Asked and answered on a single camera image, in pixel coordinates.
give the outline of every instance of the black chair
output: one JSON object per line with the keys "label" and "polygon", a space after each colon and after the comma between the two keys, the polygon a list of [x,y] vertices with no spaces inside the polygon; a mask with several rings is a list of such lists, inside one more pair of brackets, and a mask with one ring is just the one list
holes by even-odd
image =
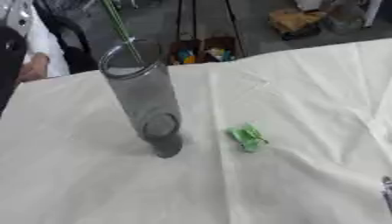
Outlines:
{"label": "black chair", "polygon": [[[45,1],[36,0],[33,2],[33,5],[49,32],[57,38],[71,74],[98,69],[97,62],[91,55],[91,48],[86,35],[75,22],[67,17],[54,15]],[[67,44],[62,37],[64,30],[70,30],[76,35],[82,49]]]}

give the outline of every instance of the white shirt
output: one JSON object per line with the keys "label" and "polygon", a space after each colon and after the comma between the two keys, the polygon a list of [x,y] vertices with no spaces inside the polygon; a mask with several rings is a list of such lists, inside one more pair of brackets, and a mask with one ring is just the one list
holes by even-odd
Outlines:
{"label": "white shirt", "polygon": [[24,57],[24,63],[30,62],[35,53],[45,53],[50,59],[47,70],[48,78],[69,75],[68,64],[57,38],[47,30],[34,7],[31,13],[32,23],[26,37],[27,54]]}

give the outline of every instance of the green straw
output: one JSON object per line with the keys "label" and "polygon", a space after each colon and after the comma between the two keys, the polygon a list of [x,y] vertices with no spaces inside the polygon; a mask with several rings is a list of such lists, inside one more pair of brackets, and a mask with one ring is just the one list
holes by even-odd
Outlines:
{"label": "green straw", "polygon": [[101,2],[108,13],[110,20],[113,23],[113,28],[120,36],[120,39],[126,44],[128,50],[136,58],[137,63],[143,64],[144,63],[143,59],[140,56],[139,51],[135,48],[133,43],[130,41],[130,35],[128,34],[127,29],[125,28],[125,25],[121,20],[120,15],[118,14],[117,9],[114,6],[112,0],[101,0]]}

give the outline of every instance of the clear drinking glass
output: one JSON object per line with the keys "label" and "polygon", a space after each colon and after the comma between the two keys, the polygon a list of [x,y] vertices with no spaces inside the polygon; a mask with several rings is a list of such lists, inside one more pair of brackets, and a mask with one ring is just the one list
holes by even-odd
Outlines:
{"label": "clear drinking glass", "polygon": [[182,148],[181,115],[160,45],[150,40],[132,43],[142,61],[123,43],[101,58],[100,70],[137,134],[159,157],[173,157]]}

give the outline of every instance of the gray floor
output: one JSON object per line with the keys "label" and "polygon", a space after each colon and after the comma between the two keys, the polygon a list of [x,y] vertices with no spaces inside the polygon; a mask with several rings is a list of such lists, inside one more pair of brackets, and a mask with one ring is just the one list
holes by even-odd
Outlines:
{"label": "gray floor", "polygon": [[[150,7],[138,0],[140,9],[135,10],[127,0],[121,11],[126,26],[140,39],[157,39],[164,49],[175,39],[178,0],[162,0],[158,7]],[[238,19],[242,40],[248,55],[270,53],[287,49],[310,46],[324,46],[353,41],[383,39],[392,37],[392,24],[377,19],[372,28],[367,28],[345,36],[334,34],[327,29],[311,38],[282,41],[267,24],[270,11],[293,6],[293,0],[230,0]],[[233,34],[233,26],[228,18],[224,0],[198,0],[199,39],[213,35]],[[191,32],[191,0],[184,0],[183,32]],[[91,17],[80,11],[70,16],[77,20],[85,30],[98,59],[118,38],[110,27],[110,22],[100,3],[89,10]]]}

